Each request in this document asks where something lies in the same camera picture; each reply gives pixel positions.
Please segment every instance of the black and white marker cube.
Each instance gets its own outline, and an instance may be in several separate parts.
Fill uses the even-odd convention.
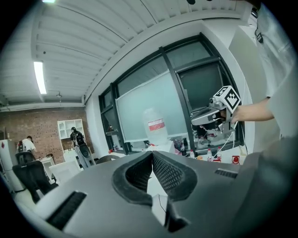
[[[240,97],[232,86],[223,86],[213,97],[225,104],[231,113],[240,103]]]

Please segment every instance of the ceiling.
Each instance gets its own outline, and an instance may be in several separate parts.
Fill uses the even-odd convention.
[[[235,11],[236,1],[56,0],[40,3],[18,25],[0,63],[3,105],[81,102],[106,63],[135,36],[181,14]],[[33,61],[44,62],[40,95]]]

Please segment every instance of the white refrigerator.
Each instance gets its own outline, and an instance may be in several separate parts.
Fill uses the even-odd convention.
[[[8,183],[12,186],[15,192],[25,189],[25,186],[19,181],[17,176],[13,172],[13,166],[17,165],[16,146],[14,142],[5,139],[0,140],[0,158],[3,165],[3,170]]]

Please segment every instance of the tube light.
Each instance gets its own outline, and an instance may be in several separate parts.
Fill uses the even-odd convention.
[[[47,2],[47,3],[54,3],[55,0],[42,0],[43,2]]]
[[[42,62],[34,62],[34,70],[38,88],[41,94],[47,94],[45,81],[43,79]]]

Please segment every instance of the white bookshelf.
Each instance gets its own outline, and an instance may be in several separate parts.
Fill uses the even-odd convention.
[[[60,139],[70,138],[73,126],[85,136],[82,119],[57,121],[57,125]]]

